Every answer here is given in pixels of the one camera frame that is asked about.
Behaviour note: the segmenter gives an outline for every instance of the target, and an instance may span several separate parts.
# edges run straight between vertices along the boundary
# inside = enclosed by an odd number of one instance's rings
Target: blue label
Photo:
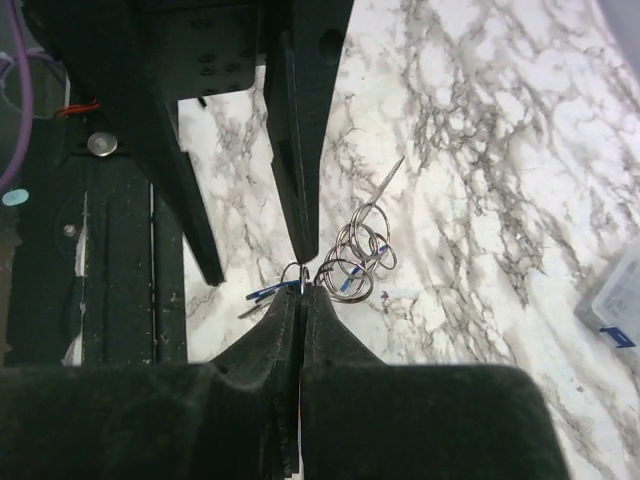
[[[631,339],[624,333],[622,333],[622,330],[620,330],[618,327],[604,327],[601,328],[600,331],[609,335],[613,339],[613,341],[616,342],[616,348],[631,348],[636,346],[636,344],[633,343]]]

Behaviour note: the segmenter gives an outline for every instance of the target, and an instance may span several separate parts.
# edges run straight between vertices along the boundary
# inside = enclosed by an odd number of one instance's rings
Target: plastic container
[[[616,348],[640,355],[640,243],[624,255],[583,315]]]

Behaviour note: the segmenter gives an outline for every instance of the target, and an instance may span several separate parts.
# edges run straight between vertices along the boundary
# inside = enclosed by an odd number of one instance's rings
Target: black metal frame
[[[176,214],[205,280],[223,281],[216,244],[167,105],[246,89],[266,59],[273,171],[298,261],[318,254],[319,169],[353,0],[26,0],[37,39]]]

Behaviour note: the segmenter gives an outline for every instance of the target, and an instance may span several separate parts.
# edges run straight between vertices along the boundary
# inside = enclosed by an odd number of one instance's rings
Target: blue plastic tag
[[[7,207],[16,207],[18,205],[22,205],[27,200],[29,200],[29,192],[27,192],[24,188],[11,190],[10,192],[7,192],[2,196],[2,204]]]
[[[616,348],[631,348],[636,346],[618,327],[603,327],[600,331],[609,335],[613,341],[616,342]]]

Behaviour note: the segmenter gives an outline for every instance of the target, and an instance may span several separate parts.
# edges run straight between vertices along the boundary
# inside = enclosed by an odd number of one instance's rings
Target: needle
[[[402,165],[402,162],[404,162],[404,156],[396,162],[396,164],[393,166],[389,174],[384,178],[380,186],[376,189],[375,192],[373,192],[373,195],[371,195],[369,201],[367,202],[368,204],[370,204],[370,206],[363,209],[363,213],[362,215],[360,215],[358,223],[364,222],[364,219],[367,218],[367,215],[369,215],[369,213],[371,212],[371,208],[373,207],[373,205],[375,205],[378,200],[380,200],[380,197],[389,186],[389,183],[391,183],[391,180],[393,179],[395,174],[398,172],[398,169],[400,168],[400,165]]]

